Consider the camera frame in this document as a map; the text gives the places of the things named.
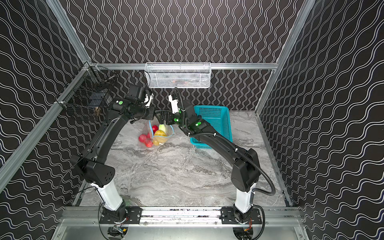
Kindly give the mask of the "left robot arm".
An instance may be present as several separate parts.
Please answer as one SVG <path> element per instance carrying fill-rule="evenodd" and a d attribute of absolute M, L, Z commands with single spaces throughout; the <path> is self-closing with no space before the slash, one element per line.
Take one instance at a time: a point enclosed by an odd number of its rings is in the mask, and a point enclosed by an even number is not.
<path fill-rule="evenodd" d="M 153 93 L 148 87 L 131 85 L 125 97 L 108 103 L 105 120 L 94 138 L 80 155 L 71 158 L 72 169 L 96 189 L 108 211 L 117 212 L 123 207 L 123 199 L 114 183 L 116 170 L 106 165 L 108 154 L 127 123 L 154 118 L 152 101 Z"/>

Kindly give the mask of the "yellow lemon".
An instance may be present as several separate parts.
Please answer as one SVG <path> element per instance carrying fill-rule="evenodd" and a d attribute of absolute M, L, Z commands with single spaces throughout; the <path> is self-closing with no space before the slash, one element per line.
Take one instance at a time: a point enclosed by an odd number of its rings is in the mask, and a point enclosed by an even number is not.
<path fill-rule="evenodd" d="M 153 136 L 153 144 L 155 146 L 163 145 L 168 141 L 168 136 L 161 130 L 157 130 Z"/>

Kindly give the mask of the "clear zip top bag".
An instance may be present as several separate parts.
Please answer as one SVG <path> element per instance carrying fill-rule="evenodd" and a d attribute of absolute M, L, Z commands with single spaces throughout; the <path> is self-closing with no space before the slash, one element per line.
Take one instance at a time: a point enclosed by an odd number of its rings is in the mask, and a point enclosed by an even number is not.
<path fill-rule="evenodd" d="M 157 120 L 146 121 L 138 140 L 147 148 L 164 145 L 174 134 L 170 125 L 160 124 Z"/>

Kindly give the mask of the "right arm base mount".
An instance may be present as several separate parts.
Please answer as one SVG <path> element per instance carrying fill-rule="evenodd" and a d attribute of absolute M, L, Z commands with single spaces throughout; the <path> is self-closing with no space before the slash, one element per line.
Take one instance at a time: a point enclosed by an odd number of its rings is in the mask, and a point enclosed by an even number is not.
<path fill-rule="evenodd" d="M 251 207 L 246 213 L 242 213 L 235 206 L 232 207 L 222 207 L 219 215 L 219 219 L 224 225 L 230 224 L 249 224 L 249 221 L 252 221 L 252 224 L 261 224 L 262 215 L 259 209 Z"/>

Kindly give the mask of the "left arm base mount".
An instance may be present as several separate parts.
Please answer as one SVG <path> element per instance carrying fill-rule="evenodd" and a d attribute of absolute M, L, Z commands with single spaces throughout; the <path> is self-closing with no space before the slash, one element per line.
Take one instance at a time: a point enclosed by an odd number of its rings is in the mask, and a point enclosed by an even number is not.
<path fill-rule="evenodd" d="M 102 214 L 99 217 L 100 224 L 139 224 L 143 209 L 140 207 L 119 208 L 110 211 L 102 207 Z"/>

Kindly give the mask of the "red tomato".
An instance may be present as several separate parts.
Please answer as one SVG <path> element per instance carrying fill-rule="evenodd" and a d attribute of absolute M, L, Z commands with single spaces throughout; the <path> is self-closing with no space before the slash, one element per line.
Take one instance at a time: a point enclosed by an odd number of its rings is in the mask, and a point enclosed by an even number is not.
<path fill-rule="evenodd" d="M 159 129 L 159 127 L 157 125 L 152 126 L 153 133 L 155 133 L 158 129 Z"/>
<path fill-rule="evenodd" d="M 141 134 L 141 135 L 139 136 L 139 141 L 140 141 L 141 143 L 145 143 L 147 139 L 148 139 L 148 138 L 147 138 L 147 135 L 145 135 L 145 134 Z"/>

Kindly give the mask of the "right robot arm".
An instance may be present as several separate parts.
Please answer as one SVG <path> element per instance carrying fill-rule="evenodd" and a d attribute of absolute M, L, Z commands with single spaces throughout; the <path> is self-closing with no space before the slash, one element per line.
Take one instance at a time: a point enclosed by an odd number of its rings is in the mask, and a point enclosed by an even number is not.
<path fill-rule="evenodd" d="M 276 187 L 261 168 L 257 152 L 233 143 L 228 108 L 193 106 L 188 101 L 177 99 L 172 99 L 171 104 L 171 110 L 155 112 L 157 120 L 178 126 L 187 137 L 207 145 L 231 165 L 231 181 L 237 189 L 234 203 L 236 212 L 243 215 L 250 213 L 256 192 L 275 195 Z"/>

